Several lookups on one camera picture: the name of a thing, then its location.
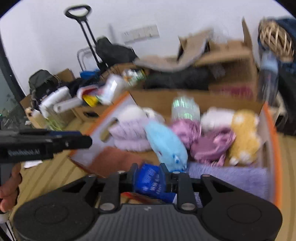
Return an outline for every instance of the wooden floor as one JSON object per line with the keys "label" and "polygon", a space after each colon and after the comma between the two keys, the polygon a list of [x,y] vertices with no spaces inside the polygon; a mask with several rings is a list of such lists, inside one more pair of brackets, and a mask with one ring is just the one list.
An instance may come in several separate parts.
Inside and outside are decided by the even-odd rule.
{"label": "wooden floor", "polygon": [[[82,123],[75,119],[68,130],[85,132],[91,123]],[[279,134],[279,142],[283,167],[283,225],[277,241],[296,240],[296,138]],[[11,213],[10,220],[17,208],[24,202],[70,183],[85,175],[85,172],[76,167],[67,157],[69,151],[57,154],[51,161],[45,161],[37,167],[23,169],[23,182],[20,185],[18,204]]]}

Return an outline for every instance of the wicker basket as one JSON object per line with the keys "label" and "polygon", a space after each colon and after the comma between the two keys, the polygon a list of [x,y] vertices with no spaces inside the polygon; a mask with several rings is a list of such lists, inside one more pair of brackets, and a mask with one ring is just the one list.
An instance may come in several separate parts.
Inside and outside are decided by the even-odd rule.
{"label": "wicker basket", "polygon": [[292,39],[274,20],[262,20],[258,32],[263,47],[274,52],[282,62],[292,62],[294,60]]}

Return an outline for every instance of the power outlet panel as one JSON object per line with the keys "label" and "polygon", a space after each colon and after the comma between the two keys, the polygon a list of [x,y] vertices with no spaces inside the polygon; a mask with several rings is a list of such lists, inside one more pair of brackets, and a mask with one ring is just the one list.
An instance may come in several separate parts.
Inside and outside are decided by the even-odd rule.
{"label": "power outlet panel", "polygon": [[159,38],[159,32],[157,25],[146,26],[143,28],[133,29],[123,32],[121,34],[123,41],[134,42],[139,40],[145,40],[148,38]]}

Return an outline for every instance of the metal screw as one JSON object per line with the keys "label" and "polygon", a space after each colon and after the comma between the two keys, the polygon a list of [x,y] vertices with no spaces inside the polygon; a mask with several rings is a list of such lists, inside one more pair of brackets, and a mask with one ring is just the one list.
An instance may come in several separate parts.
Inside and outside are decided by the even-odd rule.
{"label": "metal screw", "polygon": [[106,203],[103,203],[101,206],[100,206],[100,209],[104,210],[104,211],[111,211],[115,208],[115,205],[113,203],[110,203],[110,202],[106,202]]}
{"label": "metal screw", "polygon": [[186,202],[181,205],[181,208],[185,211],[192,211],[195,209],[195,205],[193,203]]}

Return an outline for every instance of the finger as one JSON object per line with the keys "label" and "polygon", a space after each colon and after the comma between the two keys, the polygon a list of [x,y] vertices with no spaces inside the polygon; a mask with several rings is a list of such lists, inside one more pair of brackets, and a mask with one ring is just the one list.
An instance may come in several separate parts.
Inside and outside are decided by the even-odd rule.
{"label": "finger", "polygon": [[17,199],[17,191],[15,191],[12,195],[2,199],[0,203],[0,210],[4,213],[11,210],[15,206],[16,199]]}
{"label": "finger", "polygon": [[16,177],[10,177],[8,181],[0,187],[0,198],[5,198],[13,194],[20,183],[20,175],[17,175]]}
{"label": "finger", "polygon": [[11,175],[13,177],[16,177],[20,173],[20,169],[21,169],[21,164],[20,163],[15,164],[11,170]]}

